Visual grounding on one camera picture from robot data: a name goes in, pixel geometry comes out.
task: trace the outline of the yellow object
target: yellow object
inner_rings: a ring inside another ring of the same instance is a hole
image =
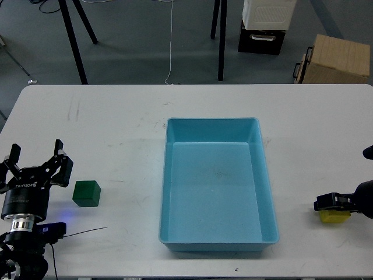
[[[343,223],[351,217],[349,211],[321,210],[319,214],[323,223]]]

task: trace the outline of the white box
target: white box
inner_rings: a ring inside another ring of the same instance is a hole
[[[245,0],[245,29],[288,30],[296,3],[297,0]]]

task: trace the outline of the black tripod leg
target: black tripod leg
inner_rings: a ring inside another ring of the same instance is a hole
[[[215,39],[217,17],[219,16],[219,7],[220,7],[220,0],[215,0],[214,14],[212,15],[212,24],[211,24],[211,34],[210,34],[211,39]]]
[[[78,11],[78,14],[79,14],[80,18],[82,19],[82,21],[84,23],[84,26],[86,27],[86,29],[88,31],[89,37],[91,37],[92,43],[97,44],[98,41],[97,41],[96,35],[93,32],[91,24],[88,21],[88,18],[86,16],[86,13],[83,10],[83,7],[82,7],[82,4],[80,3],[80,0],[72,0],[72,2],[74,3],[76,10]]]
[[[217,79],[223,80],[224,76],[224,52],[226,49],[226,26],[227,26],[227,0],[221,0],[220,12],[220,42],[219,42],[219,66]]]
[[[59,3],[59,7],[61,8],[61,13],[62,13],[62,17],[65,22],[66,31],[68,32],[68,37],[69,37],[72,53],[74,55],[76,67],[78,68],[78,73],[80,76],[80,81],[82,82],[82,85],[88,85],[82,58],[80,56],[78,44],[76,42],[74,29],[72,28],[72,23],[71,23],[71,19],[69,15],[68,6],[66,4],[66,0],[58,0],[58,3]]]

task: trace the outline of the black drawer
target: black drawer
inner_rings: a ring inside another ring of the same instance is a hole
[[[284,38],[284,30],[246,30],[242,28],[238,51],[279,55]]]

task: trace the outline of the blue plastic tray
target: blue plastic tray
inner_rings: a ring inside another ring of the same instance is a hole
[[[159,239],[174,251],[261,251],[279,240],[257,119],[168,120]]]

